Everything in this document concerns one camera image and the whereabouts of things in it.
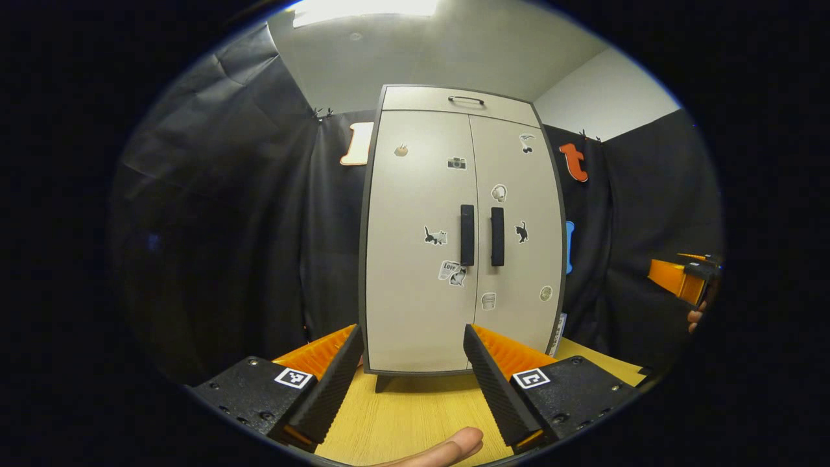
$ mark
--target table surface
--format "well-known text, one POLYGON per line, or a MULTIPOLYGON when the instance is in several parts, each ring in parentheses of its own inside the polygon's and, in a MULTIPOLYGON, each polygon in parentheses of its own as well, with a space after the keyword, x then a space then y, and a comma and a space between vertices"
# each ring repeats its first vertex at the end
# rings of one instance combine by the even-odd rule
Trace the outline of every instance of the table surface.
MULTIPOLYGON (((563 338, 556 358, 575 355, 632 386, 645 378, 637 373, 639 366, 563 338)), ((358 368, 329 434, 315 454, 350 465, 379 464, 416 454, 465 426, 475 426, 484 432, 484 447, 457 465, 481 465, 513 455, 501 439, 474 375, 395 378, 380 394, 374 392, 376 379, 365 374, 362 366, 358 368)))

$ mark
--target cabinet handle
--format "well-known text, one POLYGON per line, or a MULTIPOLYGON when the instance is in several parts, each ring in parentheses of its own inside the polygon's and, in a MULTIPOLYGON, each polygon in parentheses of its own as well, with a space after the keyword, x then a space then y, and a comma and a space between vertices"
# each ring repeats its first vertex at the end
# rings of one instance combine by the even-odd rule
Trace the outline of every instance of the cabinet handle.
POLYGON ((475 207, 472 204, 461 205, 461 265, 474 266, 476 253, 475 207))
POLYGON ((477 101, 479 104, 484 105, 484 101, 477 97, 467 97, 467 96, 449 96, 447 98, 448 101, 452 102, 454 99, 469 99, 471 101, 477 101))
POLYGON ((505 265, 505 209, 490 208, 492 247, 490 261, 493 266, 505 265))

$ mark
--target white cabinet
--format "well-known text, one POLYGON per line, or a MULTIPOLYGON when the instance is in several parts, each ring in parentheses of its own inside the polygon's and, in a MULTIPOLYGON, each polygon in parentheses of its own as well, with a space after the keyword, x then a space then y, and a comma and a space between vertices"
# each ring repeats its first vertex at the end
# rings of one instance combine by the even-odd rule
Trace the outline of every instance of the white cabinet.
POLYGON ((383 88, 360 245, 366 372, 466 372, 462 340, 473 322, 549 350, 566 239, 540 128, 527 102, 383 88))

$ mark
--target ceiling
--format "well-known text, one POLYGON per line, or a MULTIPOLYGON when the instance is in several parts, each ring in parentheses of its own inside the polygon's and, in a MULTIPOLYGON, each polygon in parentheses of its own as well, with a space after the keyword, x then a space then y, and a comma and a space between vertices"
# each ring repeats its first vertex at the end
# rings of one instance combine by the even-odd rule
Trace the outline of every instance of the ceiling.
POLYGON ((296 29, 293 18, 284 11, 268 20, 276 48, 309 104, 334 113, 375 108, 384 84, 535 101, 608 48, 521 0, 440 0, 432 17, 347 17, 296 29))

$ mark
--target cabinet leg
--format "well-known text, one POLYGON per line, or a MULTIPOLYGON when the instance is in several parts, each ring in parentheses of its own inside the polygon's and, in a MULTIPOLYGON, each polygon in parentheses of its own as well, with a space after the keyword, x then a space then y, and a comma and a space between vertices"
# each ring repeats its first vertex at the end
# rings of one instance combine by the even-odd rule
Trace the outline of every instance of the cabinet leg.
POLYGON ((391 376, 378 375, 378 380, 374 383, 374 393, 378 394, 386 389, 389 382, 392 380, 391 376))

